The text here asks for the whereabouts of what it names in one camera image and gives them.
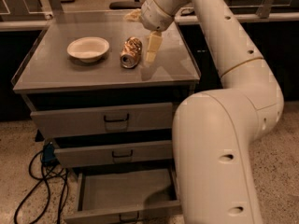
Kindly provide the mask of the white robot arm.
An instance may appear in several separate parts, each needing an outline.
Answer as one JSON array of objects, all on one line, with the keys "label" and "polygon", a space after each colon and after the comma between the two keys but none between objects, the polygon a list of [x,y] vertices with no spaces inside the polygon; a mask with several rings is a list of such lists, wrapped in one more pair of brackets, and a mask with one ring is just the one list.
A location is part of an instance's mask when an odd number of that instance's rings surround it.
[{"label": "white robot arm", "polygon": [[129,15],[154,34],[192,4],[221,79],[186,98],[173,120],[173,152],[185,224],[263,224],[249,145],[278,123],[280,86],[223,0],[146,0]]}]

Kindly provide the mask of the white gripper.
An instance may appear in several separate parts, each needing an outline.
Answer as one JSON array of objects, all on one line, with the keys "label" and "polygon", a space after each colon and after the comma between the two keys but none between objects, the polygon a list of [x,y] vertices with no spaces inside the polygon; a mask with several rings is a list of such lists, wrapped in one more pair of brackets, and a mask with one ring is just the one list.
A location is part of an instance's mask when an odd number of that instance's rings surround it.
[{"label": "white gripper", "polygon": [[173,22],[172,4],[166,0],[146,0],[141,9],[137,8],[124,16],[126,21],[140,22],[152,31],[148,35],[146,61],[153,63],[162,44],[162,33]]}]

